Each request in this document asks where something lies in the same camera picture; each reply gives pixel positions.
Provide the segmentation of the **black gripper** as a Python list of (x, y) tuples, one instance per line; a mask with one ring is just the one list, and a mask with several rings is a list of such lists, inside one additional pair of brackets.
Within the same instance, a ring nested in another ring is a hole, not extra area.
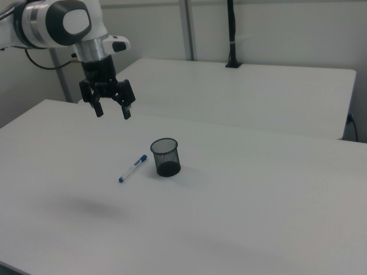
[[(83, 102), (89, 103), (95, 110), (96, 116), (103, 116), (100, 97), (112, 98), (122, 109), (123, 117), (128, 120), (131, 117), (131, 104), (135, 101), (135, 95), (130, 82), (125, 79), (117, 81), (116, 70), (112, 56), (91, 62), (82, 62), (81, 66), (85, 74), (85, 80), (79, 82)], [(103, 84), (105, 90), (99, 93), (95, 84)]]

